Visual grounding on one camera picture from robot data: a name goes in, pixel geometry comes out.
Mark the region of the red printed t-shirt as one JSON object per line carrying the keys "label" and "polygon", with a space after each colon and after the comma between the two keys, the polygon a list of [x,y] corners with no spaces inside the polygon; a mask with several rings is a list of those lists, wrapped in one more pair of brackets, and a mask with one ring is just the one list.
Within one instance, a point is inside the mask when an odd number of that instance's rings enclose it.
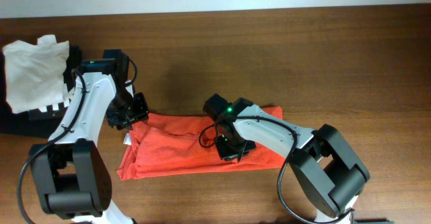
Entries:
{"label": "red printed t-shirt", "polygon": [[212,120],[207,116],[167,116],[151,113],[146,122],[137,122],[129,131],[126,148],[117,170],[121,180],[137,180],[182,174],[241,172],[274,169],[284,158],[257,144],[241,161],[221,160],[216,147],[203,148],[201,131]]}

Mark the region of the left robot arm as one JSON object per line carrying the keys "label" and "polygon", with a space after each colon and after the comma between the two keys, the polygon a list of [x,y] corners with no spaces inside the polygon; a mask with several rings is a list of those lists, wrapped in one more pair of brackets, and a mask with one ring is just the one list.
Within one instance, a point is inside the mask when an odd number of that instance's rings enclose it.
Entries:
{"label": "left robot arm", "polygon": [[55,132],[33,145],[30,169],[41,209],[76,223],[134,223],[112,200],[110,174],[98,151],[103,121],[118,130],[149,118],[142,93],[128,80],[132,60],[120,49],[83,60],[72,74],[75,90]]}

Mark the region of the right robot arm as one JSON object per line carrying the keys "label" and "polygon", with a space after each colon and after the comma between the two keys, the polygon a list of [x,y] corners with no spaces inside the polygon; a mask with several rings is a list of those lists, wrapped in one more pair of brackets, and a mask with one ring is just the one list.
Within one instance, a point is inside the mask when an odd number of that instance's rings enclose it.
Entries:
{"label": "right robot arm", "polygon": [[252,101],[230,103],[218,94],[205,101],[203,111],[215,129],[214,145],[221,159],[240,161],[258,144],[282,156],[277,194],[290,167],[307,199],[317,209],[315,223],[353,223],[353,205],[370,173],[342,134],[333,126],[296,126],[266,113]]}

